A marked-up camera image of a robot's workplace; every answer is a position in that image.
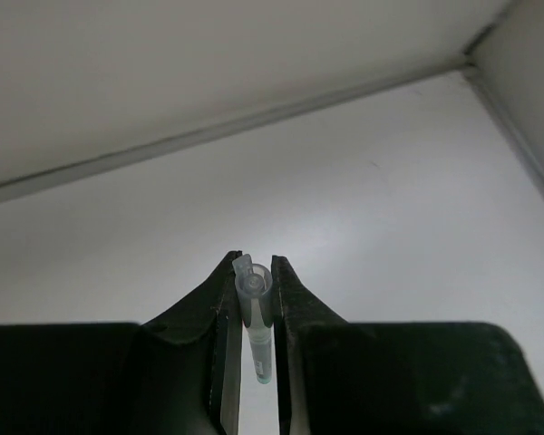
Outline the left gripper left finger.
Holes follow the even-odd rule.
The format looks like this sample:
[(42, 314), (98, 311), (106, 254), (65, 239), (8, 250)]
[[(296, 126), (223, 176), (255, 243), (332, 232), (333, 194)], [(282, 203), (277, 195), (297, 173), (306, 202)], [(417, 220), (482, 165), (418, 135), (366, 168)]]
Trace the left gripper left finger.
[(0, 434), (237, 433), (237, 258), (145, 324), (0, 325)]

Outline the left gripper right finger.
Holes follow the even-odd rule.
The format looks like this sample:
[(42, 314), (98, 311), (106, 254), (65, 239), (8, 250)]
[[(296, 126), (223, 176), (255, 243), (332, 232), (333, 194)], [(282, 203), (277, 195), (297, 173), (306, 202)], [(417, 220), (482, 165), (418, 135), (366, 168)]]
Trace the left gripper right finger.
[(484, 322), (348, 322), (271, 262), (284, 434), (544, 434), (525, 354)]

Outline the green ink pen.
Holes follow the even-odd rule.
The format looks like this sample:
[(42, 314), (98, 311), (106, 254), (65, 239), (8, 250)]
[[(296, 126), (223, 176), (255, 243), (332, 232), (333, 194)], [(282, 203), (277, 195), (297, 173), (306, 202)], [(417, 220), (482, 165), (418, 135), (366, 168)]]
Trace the green ink pen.
[(242, 322), (248, 332), (257, 380), (268, 384), (272, 377), (272, 288), (271, 272), (254, 263), (249, 254), (232, 261), (235, 288)]

